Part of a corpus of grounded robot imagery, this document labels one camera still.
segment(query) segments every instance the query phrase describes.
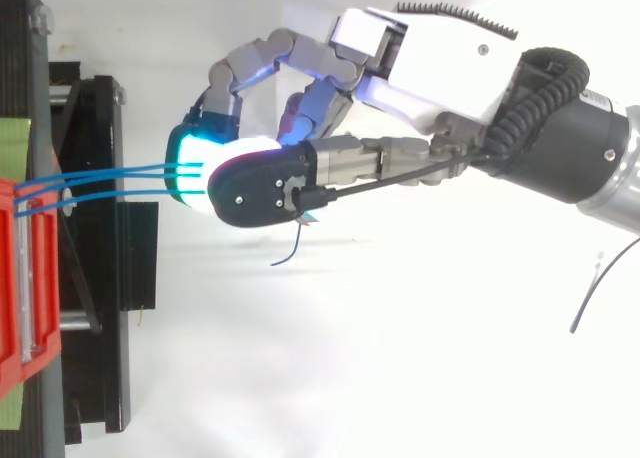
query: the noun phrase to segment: blue led light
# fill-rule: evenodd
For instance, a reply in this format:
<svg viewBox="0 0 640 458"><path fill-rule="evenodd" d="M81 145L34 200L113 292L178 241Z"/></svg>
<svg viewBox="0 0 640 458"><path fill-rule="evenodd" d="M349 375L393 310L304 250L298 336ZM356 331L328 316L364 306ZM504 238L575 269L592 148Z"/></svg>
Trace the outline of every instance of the blue led light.
<svg viewBox="0 0 640 458"><path fill-rule="evenodd" d="M191 208L203 213L213 213L213 205L207 194L209 178L225 162L248 153L277 150L280 144L266 136L243 138L226 144L216 143L208 138L185 135L178 148L179 163L202 162L199 177L179 177L176 179L178 190L203 190L203 195L181 194L182 201ZM193 173L193 168L178 167L179 174Z"/></svg>

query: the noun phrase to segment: white backdrop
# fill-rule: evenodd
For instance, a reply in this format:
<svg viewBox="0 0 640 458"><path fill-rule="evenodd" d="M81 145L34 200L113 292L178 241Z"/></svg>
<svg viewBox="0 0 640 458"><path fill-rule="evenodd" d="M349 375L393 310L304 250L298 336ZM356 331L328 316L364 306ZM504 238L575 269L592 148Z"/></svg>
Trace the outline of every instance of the white backdrop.
<svg viewBox="0 0 640 458"><path fill-rule="evenodd" d="M126 87L134 165L163 160L208 67L233 47L283 24L323 39L344 7L404 0L44 1L57 19L51 59ZM523 48L570 49L590 88L638 101L634 0L415 1L473 6L519 29ZM284 73L253 92L244 134L273 133L304 82ZM342 130L411 132L364 107ZM237 230L163 200L158 310L131 320L133 421L119 436L85 427L69 456L640 454L640 250L568 332L596 256L631 235L475 171L345 199L320 218L273 269L294 225Z"/></svg>

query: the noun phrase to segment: red plastic crate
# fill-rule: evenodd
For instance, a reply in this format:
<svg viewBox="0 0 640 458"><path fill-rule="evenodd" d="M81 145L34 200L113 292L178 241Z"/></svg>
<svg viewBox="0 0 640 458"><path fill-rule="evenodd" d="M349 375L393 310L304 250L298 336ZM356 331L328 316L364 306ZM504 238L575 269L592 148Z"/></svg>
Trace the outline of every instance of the red plastic crate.
<svg viewBox="0 0 640 458"><path fill-rule="evenodd" d="M0 180L0 398L16 384L45 368L61 350L58 294L58 229L55 209L31 220L33 271L34 352L22 363L15 269L13 200L39 187L14 190L15 183ZM55 193L29 200L31 208L53 204Z"/></svg>

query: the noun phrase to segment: blue wire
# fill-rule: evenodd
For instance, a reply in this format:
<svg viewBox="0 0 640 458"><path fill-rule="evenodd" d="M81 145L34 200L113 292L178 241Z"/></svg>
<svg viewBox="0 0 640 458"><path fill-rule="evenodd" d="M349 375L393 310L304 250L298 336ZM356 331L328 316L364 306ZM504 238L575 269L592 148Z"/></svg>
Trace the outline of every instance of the blue wire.
<svg viewBox="0 0 640 458"><path fill-rule="evenodd" d="M185 167L201 167L202 163L163 163L160 165L148 165L148 166L133 166L125 168L105 168L102 170L88 170L88 171L72 171L70 173L59 173L57 175L45 176L43 178L36 178L34 180L25 181L15 186L16 190L25 188L31 185L38 185L40 183L49 183L50 181L60 181L68 178L84 178L85 176L101 175L105 173L126 173L132 171L148 171L148 170L162 170L165 168L178 168L179 166Z"/></svg>
<svg viewBox="0 0 640 458"><path fill-rule="evenodd" d="M89 176L87 178L80 178L77 180L71 180L63 183L58 183L56 185L47 186L46 188L42 188L41 190L34 191L33 193L29 193L28 195L21 196L14 200L14 203L22 203L23 201L30 200L31 198L35 198L43 193L49 193L50 191L58 191L64 190L65 188L71 188L73 186L85 185L87 183L95 183L97 181L110 180L114 178L177 178L177 177L185 177L185 178L199 178L200 175L195 174L187 174L182 175L179 173L130 173L130 172L114 172L114 173L101 173L96 176Z"/></svg>
<svg viewBox="0 0 640 458"><path fill-rule="evenodd" d="M293 251L284 260L280 260L280 261L276 261L275 263L271 263L271 266L282 265L283 263L286 263L287 261L289 261L291 258L294 257L294 255L296 254L296 251L298 251L298 245L300 244L300 232L301 231L302 231L302 223L298 223L298 235L296 236L296 244L293 245Z"/></svg>
<svg viewBox="0 0 640 458"><path fill-rule="evenodd" d="M101 198L115 198L118 196L135 196L135 195L202 195L204 191L200 190L188 190L188 191L179 191L179 190L130 190L130 191L103 191L101 193L92 193L90 195L76 196L74 198L70 198L68 200L58 201L57 203L52 203L51 205L40 206L38 208L34 208L32 210L21 211L20 213L16 213L14 216L16 218L23 218L26 216L35 215L37 213L41 213L43 211L53 210L55 208L61 208L66 205L73 205L75 203L82 203L83 201L90 200L98 200Z"/></svg>

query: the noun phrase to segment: black rack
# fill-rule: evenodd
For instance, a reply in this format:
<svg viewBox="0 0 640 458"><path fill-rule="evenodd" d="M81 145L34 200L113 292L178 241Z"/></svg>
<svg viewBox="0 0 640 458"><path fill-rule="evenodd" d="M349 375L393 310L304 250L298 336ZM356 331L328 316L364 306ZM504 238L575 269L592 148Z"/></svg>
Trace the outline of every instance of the black rack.
<svg viewBox="0 0 640 458"><path fill-rule="evenodd" d="M0 0L0 117L31 120L29 176L58 171L53 151L62 172L122 166L120 85L110 76L81 79L79 63L49 64L46 33L33 23L40 5ZM66 87L65 99L50 102L50 85ZM112 179L72 192L121 187ZM21 429L0 432L1 457L63 458L65 443L82 441L83 423L125 430L127 312L155 308L157 230L157 203L106 199L59 211L61 311L81 312L87 329L63 331L61 357L25 383Z"/></svg>

